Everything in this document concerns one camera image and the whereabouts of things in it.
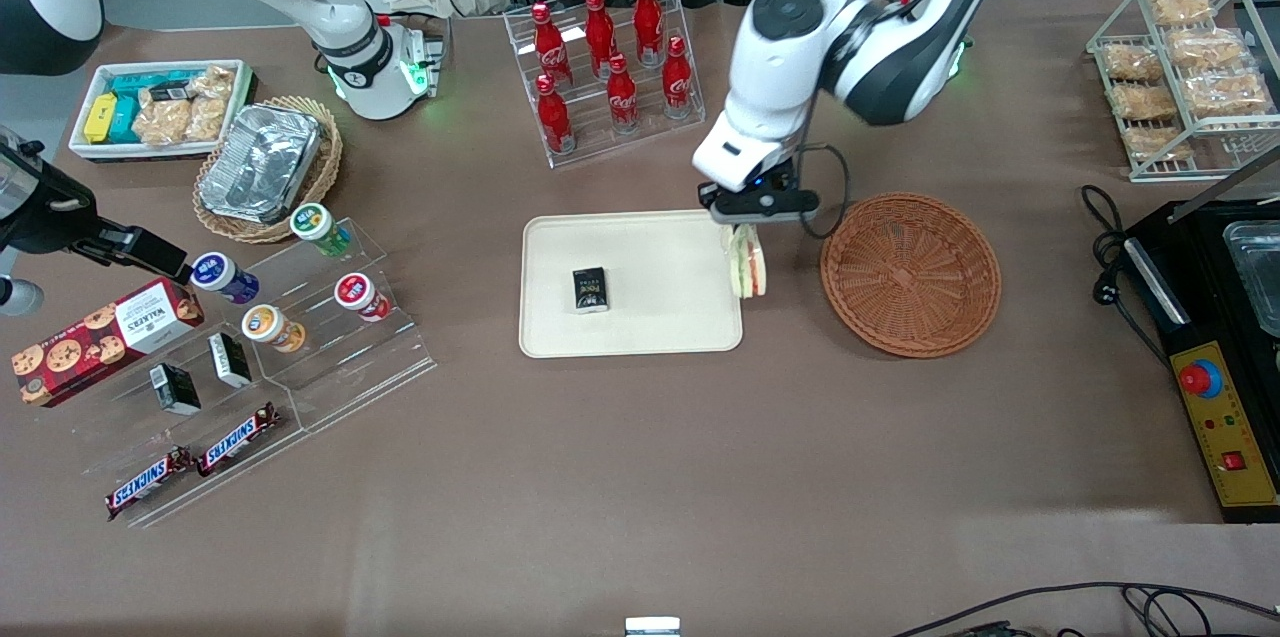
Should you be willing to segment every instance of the brown woven basket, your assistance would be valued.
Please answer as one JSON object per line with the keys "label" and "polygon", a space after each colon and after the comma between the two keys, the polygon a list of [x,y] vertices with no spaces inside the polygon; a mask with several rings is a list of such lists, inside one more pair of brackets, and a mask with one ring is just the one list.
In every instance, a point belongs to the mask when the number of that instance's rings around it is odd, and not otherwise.
{"label": "brown woven basket", "polygon": [[822,287],[850,330],[896,356],[973,344],[1000,304],[1000,263],[964,214],[888,192],[849,208],[822,248]]}
{"label": "brown woven basket", "polygon": [[[298,189],[298,198],[294,201],[305,203],[305,201],[323,200],[329,187],[333,187],[333,183],[338,182],[338,164],[342,162],[342,136],[338,134],[338,123],[334,122],[333,113],[329,113],[329,107],[325,107],[325,105],[314,98],[297,98],[297,96],[269,98],[261,104],[270,105],[270,107],[296,109],[298,113],[307,113],[310,116],[319,119],[320,125],[324,125],[324,139],[320,142],[320,151],[316,152],[315,160],[311,161],[307,177],[303,178],[302,187]],[[246,219],[223,217],[220,214],[209,212],[205,205],[200,203],[200,182],[207,175],[209,169],[214,166],[221,150],[223,145],[219,142],[219,146],[211,151],[209,159],[205,159],[205,164],[202,164],[196,177],[197,189],[192,192],[191,198],[192,203],[196,205],[196,217],[200,217],[200,223],[209,226],[209,230],[214,232],[215,235],[229,237],[237,242],[264,246],[268,242],[283,240],[284,237],[289,235],[288,219],[276,224],[248,223]]]}

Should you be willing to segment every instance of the brown table surface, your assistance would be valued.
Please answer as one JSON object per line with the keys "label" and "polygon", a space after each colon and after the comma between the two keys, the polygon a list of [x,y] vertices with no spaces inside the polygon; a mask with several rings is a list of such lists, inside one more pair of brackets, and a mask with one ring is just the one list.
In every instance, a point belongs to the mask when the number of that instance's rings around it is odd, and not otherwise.
{"label": "brown table surface", "polygon": [[[549,171],[500,19],[460,23],[440,97],[385,123],[339,104],[300,29],[114,31],[99,63],[242,58],[260,96],[319,96],[339,114],[347,151],[329,201],[389,251],[440,367],[146,531],[106,523],[106,489],[59,449],[70,437],[0,400],[0,624],[37,637],[563,636],[676,614],[692,636],[887,634],[1020,587],[1102,578],[1275,604],[1280,527],[1217,523],[1170,379],[1089,299],[1098,228],[1076,187],[1111,191],[1130,223],[1197,189],[1123,178],[1082,58],[1117,3],[991,0],[963,72],[908,127],[877,130],[819,100],[812,136],[849,155],[859,198],[938,196],[1001,260],[991,331],[929,362],[878,353],[837,321],[818,242],[796,226],[764,230],[769,294],[744,306],[736,350],[525,358],[524,224],[692,207],[690,155],[709,123]],[[740,14],[690,14],[712,116]],[[197,224],[197,162],[90,166],[59,151],[118,221],[242,263],[273,249]],[[819,161],[809,177],[837,200]],[[145,280],[69,255],[20,258],[17,272],[49,304],[4,322],[9,353]],[[1102,592],[1000,615],[1133,627]]]}

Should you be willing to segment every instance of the round basket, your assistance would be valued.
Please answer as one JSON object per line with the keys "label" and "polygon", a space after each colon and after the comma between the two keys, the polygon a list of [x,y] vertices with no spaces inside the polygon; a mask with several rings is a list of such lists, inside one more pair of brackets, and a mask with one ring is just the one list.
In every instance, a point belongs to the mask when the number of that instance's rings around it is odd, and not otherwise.
{"label": "round basket", "polygon": [[822,248],[822,287],[850,330],[896,356],[973,344],[1000,304],[1000,263],[964,214],[888,192],[849,208]]}
{"label": "round basket", "polygon": [[[269,98],[261,104],[270,105],[270,107],[296,109],[298,113],[310,114],[310,116],[320,120],[320,125],[324,127],[320,150],[316,152],[315,160],[311,161],[307,177],[303,178],[302,185],[298,189],[298,198],[294,201],[296,203],[305,203],[305,201],[323,200],[329,187],[333,187],[333,183],[338,180],[338,164],[342,162],[342,136],[338,134],[338,123],[334,122],[333,113],[329,113],[329,107],[325,107],[325,105],[314,98],[298,98],[298,96]],[[246,219],[223,217],[220,214],[209,212],[205,205],[200,203],[200,182],[207,175],[209,169],[214,166],[218,155],[221,153],[221,148],[223,145],[219,142],[219,146],[215,146],[209,159],[205,159],[205,164],[200,168],[200,175],[196,177],[197,187],[192,192],[191,198],[192,203],[196,205],[196,217],[200,217],[200,223],[209,226],[209,230],[214,232],[215,235],[229,237],[237,242],[248,242],[252,246],[285,239],[291,233],[288,219],[276,224],[248,223]]]}

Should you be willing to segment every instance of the control panel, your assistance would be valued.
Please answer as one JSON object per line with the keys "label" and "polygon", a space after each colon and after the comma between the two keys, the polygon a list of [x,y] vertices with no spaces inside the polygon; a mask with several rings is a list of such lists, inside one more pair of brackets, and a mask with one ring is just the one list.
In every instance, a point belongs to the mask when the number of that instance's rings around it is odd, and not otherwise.
{"label": "control panel", "polygon": [[1170,356],[1169,362],[1222,507],[1280,504],[1217,342]]}

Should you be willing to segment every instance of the red switch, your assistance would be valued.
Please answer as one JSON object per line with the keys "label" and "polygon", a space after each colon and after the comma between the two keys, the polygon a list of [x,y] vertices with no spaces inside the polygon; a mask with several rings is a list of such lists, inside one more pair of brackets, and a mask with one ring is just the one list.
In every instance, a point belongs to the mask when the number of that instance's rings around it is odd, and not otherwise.
{"label": "red switch", "polygon": [[1210,359],[1197,359],[1178,371],[1178,382],[1183,390],[1211,399],[1222,390],[1222,374]]}
{"label": "red switch", "polygon": [[1244,455],[1240,453],[1222,453],[1222,469],[1228,469],[1228,472],[1244,469]]}

